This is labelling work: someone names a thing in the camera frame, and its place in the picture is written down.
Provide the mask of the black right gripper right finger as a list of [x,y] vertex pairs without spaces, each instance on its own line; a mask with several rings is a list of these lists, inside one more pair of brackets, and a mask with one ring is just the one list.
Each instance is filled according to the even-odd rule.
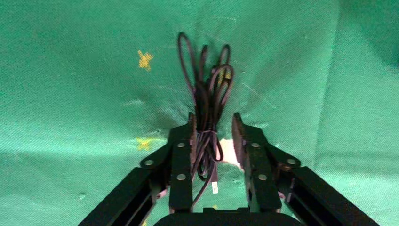
[[284,226],[374,226],[376,222],[263,131],[232,118],[233,145],[245,172],[248,208]]

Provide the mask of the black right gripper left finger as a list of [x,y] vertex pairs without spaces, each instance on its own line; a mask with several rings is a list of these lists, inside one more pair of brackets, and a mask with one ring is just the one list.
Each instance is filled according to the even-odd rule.
[[178,214],[193,210],[192,154],[195,153],[195,115],[170,130],[167,143],[143,158],[80,222],[81,226],[141,226],[164,191],[169,213],[157,226],[178,225]]

